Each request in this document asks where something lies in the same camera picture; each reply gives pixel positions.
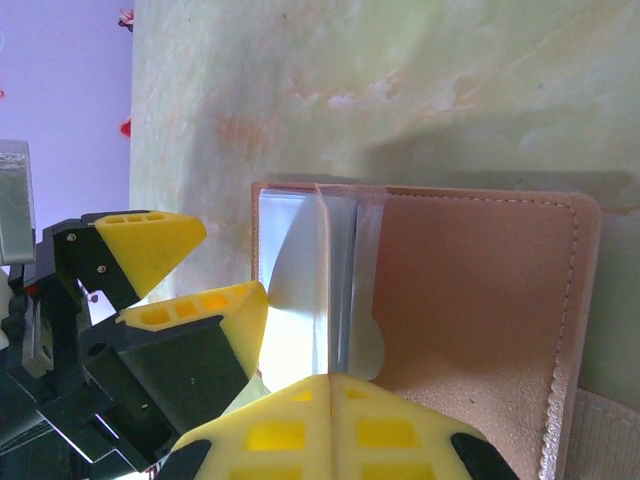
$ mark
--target wallet stitching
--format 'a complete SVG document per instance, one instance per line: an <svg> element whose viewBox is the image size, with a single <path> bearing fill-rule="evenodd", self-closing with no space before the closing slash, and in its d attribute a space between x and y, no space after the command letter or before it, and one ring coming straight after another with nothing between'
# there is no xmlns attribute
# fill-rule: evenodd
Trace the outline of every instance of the wallet stitching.
<svg viewBox="0 0 640 480"><path fill-rule="evenodd" d="M463 201L472 201L472 202L493 202L493 203L524 203L524 204L534 204L534 205L546 205L546 206L552 206L552 207L560 207L560 208L565 208L567 210L569 210L573 216L573 242L571 245L571 257L569 259L569 271L567 273L567 285L565 287L565 294L564 294L564 304L562 307L562 313L560 315L560 331L558 332L558 342L556 345L556 356L554 359L554 363L555 363L555 367L553 369L552 372L552 380L551 380L551 384L549 385L549 389L551 390L549 392L549 396L547 397L547 419L545 422L545 430L546 432L543 435L543 441L544 441L544 446L542 447L541 451L540 451L540 470L538 471L538 476L539 478L552 478L549 477L549 474L553 474L555 475L555 467L556 467L556 462L553 460L555 459L555 455L547 455L548 451L552 448L554 448L556 451L559 450L560 447L560 434L555 434L556 438L554 438L553 440L551 440L549 437L550 435L552 435L550 429L549 429L549 422L550 422L550 417L551 417L551 412L550 410L552 410L554 408L553 405L553 401L552 401L552 397L555 395L560 399L560 404L558 405L558 408L560 410L564 410L564 405L565 405L565 396L561 395L557 392L557 373L558 373L558 368L560 367L560 351L562 349L562 340L564 337L564 327L566 324L566 320L567 320L567 312L569 310L569 299L571 297L571 287L573 285L573 270L574 270L574 265L575 265L575 258L576 258L576 252L577 252L577 247L578 247L578 231L580 228L579 222L578 222L578 213L575 211L575 209L573 209L571 206L569 205L565 205L563 203L559 203L559 202L550 202L550 201L543 201L543 200L527 200L527 199L520 199L520 198L483 198L483 197L468 197L468 196L463 196L463 197L452 197L452 196L447 196L447 195L415 195L415 194L407 194L407 193L391 193L390 195L395 196L395 197L410 197L410 198L417 198L417 199L421 199L421 198L431 198L431 199L440 199L440 200L463 200ZM542 460L547 457L549 459L552 460L552 465L547 465L546 469L546 475L545 472L543 471L545 469L545 466L543 466L542 464Z"/></svg>

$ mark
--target metal bracket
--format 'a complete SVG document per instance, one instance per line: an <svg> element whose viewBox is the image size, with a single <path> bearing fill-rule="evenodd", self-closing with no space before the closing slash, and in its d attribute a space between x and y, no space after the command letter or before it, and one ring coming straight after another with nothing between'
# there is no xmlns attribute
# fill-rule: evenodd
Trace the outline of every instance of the metal bracket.
<svg viewBox="0 0 640 480"><path fill-rule="evenodd" d="M29 146L0 140L0 265L35 262Z"/></svg>

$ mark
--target lavender background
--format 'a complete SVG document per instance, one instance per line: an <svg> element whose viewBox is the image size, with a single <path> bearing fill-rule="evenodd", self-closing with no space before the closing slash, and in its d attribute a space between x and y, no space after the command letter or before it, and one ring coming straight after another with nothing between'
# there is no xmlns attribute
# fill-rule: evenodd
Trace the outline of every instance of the lavender background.
<svg viewBox="0 0 640 480"><path fill-rule="evenodd" d="M0 2L0 138L29 142L39 230L128 208L131 3Z"/></svg>

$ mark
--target wallet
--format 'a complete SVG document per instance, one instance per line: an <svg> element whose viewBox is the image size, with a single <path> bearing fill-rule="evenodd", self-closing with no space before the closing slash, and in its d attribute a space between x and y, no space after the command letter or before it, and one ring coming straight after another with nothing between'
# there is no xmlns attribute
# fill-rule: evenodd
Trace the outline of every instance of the wallet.
<svg viewBox="0 0 640 480"><path fill-rule="evenodd" d="M359 376L473 425L522 480L562 478L599 243L593 200L259 183L252 201L252 272L273 307L265 351L279 359L261 357L260 370L288 372L268 388L331 369L348 344Z"/></svg>

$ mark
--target beige fabric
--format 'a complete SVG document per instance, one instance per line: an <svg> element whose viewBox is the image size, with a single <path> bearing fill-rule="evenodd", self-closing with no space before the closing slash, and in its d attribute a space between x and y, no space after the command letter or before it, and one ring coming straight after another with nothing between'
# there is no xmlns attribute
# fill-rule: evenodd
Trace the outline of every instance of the beige fabric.
<svg viewBox="0 0 640 480"><path fill-rule="evenodd" d="M640 413L579 389L565 478L640 479Z"/></svg>
<svg viewBox="0 0 640 480"><path fill-rule="evenodd" d="M598 238L581 195L388 187L374 383L480 429L521 480L562 478Z"/></svg>

